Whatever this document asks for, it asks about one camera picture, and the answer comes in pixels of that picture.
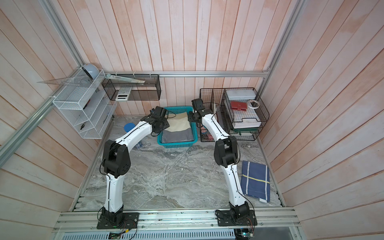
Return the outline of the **navy blue striped pillowcase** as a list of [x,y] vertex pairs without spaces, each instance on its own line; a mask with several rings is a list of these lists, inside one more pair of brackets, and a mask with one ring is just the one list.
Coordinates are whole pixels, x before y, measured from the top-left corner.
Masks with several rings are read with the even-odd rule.
[[271,182],[268,166],[243,161],[241,188],[245,195],[258,198],[262,203],[269,203],[271,200]]

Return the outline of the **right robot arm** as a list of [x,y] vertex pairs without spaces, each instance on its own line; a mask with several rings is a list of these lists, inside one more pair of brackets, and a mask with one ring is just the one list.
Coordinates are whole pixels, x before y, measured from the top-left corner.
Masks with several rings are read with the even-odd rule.
[[240,162],[240,153],[237,140],[225,132],[214,114],[205,108],[202,99],[192,100],[192,106],[193,111],[188,112],[188,120],[201,124],[214,138],[214,158],[223,170],[229,189],[229,214],[233,223],[239,224],[250,216],[251,211],[238,176],[237,164]]

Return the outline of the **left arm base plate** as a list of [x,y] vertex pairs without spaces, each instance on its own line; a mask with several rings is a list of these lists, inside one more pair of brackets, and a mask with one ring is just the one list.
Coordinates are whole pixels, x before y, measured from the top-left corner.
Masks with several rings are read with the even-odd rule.
[[136,229],[139,220],[139,213],[102,213],[97,224],[98,230],[106,229]]

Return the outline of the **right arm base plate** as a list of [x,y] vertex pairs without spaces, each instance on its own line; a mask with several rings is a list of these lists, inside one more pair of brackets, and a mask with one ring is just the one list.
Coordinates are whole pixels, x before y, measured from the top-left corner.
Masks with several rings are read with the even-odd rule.
[[218,226],[220,227],[230,227],[230,226],[251,226],[255,227],[258,225],[256,220],[255,211],[250,210],[247,216],[239,217],[232,213],[232,210],[222,211],[215,210],[215,215],[217,217]]

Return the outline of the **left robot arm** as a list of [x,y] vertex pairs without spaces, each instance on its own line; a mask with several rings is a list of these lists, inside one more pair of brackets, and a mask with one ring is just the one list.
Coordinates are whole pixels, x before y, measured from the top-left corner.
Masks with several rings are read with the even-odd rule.
[[103,220],[117,227],[122,224],[124,221],[122,191],[125,175],[131,167],[130,151],[144,137],[152,133],[159,134],[169,126],[168,111],[156,107],[125,135],[105,142],[102,167],[107,180],[107,193],[101,213]]

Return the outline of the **beige and grey pillowcase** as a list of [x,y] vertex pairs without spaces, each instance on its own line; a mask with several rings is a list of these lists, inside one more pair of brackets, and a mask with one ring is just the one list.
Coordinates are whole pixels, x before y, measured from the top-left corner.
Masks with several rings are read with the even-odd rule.
[[163,131],[161,143],[192,142],[195,139],[187,112],[176,114],[174,118],[168,119],[168,122],[170,127]]

